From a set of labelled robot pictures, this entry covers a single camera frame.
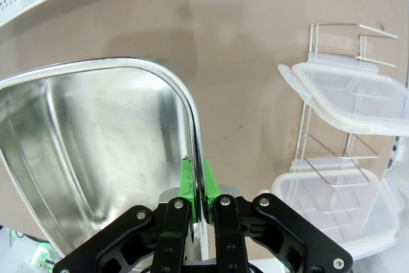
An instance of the plastic lid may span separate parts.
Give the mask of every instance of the plastic lid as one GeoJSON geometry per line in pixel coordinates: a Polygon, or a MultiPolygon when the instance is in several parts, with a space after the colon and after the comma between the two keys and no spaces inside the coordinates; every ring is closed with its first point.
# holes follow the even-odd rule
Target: plastic lid
{"type": "Polygon", "coordinates": [[[358,169],[321,171],[329,182],[345,184],[336,188],[316,172],[287,173],[276,179],[272,192],[357,259],[390,247],[398,229],[379,179],[363,172],[369,182],[356,185],[363,177],[358,169]]]}
{"type": "Polygon", "coordinates": [[[409,136],[409,92],[374,72],[323,63],[299,63],[286,81],[323,120],[355,134],[409,136]]]}

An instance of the brown table surface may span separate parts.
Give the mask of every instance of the brown table surface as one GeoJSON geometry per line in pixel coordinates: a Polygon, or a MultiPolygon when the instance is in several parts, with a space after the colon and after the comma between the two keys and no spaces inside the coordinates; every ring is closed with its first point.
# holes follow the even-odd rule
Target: brown table surface
{"type": "MultiPolygon", "coordinates": [[[[382,72],[405,82],[407,0],[49,0],[0,28],[0,77],[81,59],[153,59],[192,92],[217,181],[252,199],[289,171],[297,145],[302,101],[277,65],[305,61],[309,25],[326,22],[399,35],[371,42],[369,53],[395,63],[382,72]]],[[[354,51],[357,38],[331,31],[322,46],[354,51]]],[[[344,142],[340,132],[314,129],[329,145],[344,142]]],[[[369,167],[381,177],[393,137],[365,138],[380,154],[369,167]]],[[[3,167],[0,224],[43,237],[3,167]]],[[[249,254],[268,256],[252,244],[249,254]]]]}

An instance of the green object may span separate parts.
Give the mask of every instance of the green object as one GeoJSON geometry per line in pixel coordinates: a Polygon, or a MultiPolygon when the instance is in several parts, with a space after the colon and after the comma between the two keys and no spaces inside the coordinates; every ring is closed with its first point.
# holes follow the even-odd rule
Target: green object
{"type": "MultiPolygon", "coordinates": [[[[217,196],[221,194],[220,188],[217,185],[213,171],[207,159],[204,160],[204,196],[206,198],[207,211],[210,217],[210,224],[213,224],[211,209],[213,202],[217,196]]],[[[178,196],[186,198],[192,204],[192,220],[196,222],[196,205],[194,201],[194,181],[192,161],[185,158],[181,161],[181,178],[178,196]]]]}

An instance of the bolt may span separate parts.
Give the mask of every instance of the bolt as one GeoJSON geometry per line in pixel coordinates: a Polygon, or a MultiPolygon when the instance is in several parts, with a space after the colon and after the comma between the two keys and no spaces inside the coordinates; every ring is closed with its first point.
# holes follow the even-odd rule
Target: bolt
{"type": "Polygon", "coordinates": [[[267,207],[270,204],[270,202],[266,198],[262,198],[259,203],[263,207],[267,207]]]}
{"type": "Polygon", "coordinates": [[[174,202],[174,207],[176,209],[180,209],[181,207],[183,207],[183,201],[175,201],[174,202]]]}
{"type": "Polygon", "coordinates": [[[332,264],[334,268],[338,270],[341,270],[345,266],[345,262],[340,258],[335,259],[332,264]]]}
{"type": "Polygon", "coordinates": [[[136,214],[136,217],[138,218],[138,220],[143,220],[146,217],[145,211],[140,211],[136,214]]]}
{"type": "Polygon", "coordinates": [[[223,196],[222,199],[220,200],[220,204],[222,204],[223,206],[228,206],[230,205],[230,199],[223,196]]]}

